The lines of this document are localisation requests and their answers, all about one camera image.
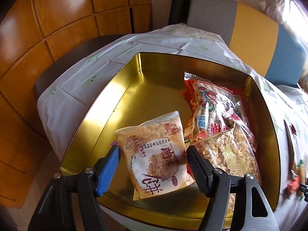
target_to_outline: gray cushion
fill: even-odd
[[[234,0],[190,0],[187,26],[218,34],[229,46],[237,8]]]

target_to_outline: golden metal tray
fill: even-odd
[[[174,110],[183,126],[191,110],[182,96],[184,71],[216,84],[245,88],[258,142],[262,189],[273,210],[280,192],[280,160],[274,125],[257,85],[247,74],[214,62],[161,53],[136,54],[106,85],[78,128],[61,165],[64,175],[80,173],[104,157],[118,128],[141,124]],[[100,204],[131,219],[171,229],[198,229],[208,198],[197,187],[133,201],[134,187],[121,157]],[[232,216],[227,216],[225,227]]]

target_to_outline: curtain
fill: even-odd
[[[281,6],[283,6],[285,0],[266,0],[266,7],[263,11],[268,17],[272,18],[279,24],[283,23]]]

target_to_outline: beige snack package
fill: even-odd
[[[166,194],[194,182],[187,173],[183,128],[177,111],[115,131],[137,195]]]
[[[213,167],[219,167],[229,175],[243,177],[253,174],[261,185],[261,176],[254,153],[241,127],[234,127],[205,140],[191,140],[201,156],[208,159]],[[230,194],[227,213],[234,210],[235,194]]]

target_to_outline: plastic snack bag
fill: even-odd
[[[194,179],[187,162],[180,115],[177,111],[115,131],[137,196],[166,194],[189,186]]]
[[[240,177],[251,173],[261,184],[257,161],[246,135],[238,124],[235,123],[233,128],[205,140],[192,140],[190,145],[195,145],[201,156],[208,159],[213,167],[219,167],[229,175]],[[230,194],[227,213],[234,210],[234,204],[235,194]]]
[[[249,107],[246,101],[241,99],[244,97],[243,89],[217,86],[189,73],[185,73],[184,80],[187,87],[185,97],[190,100],[193,112],[185,128],[185,139],[204,139],[229,129],[236,122],[255,150],[257,144],[245,113],[249,113]]]

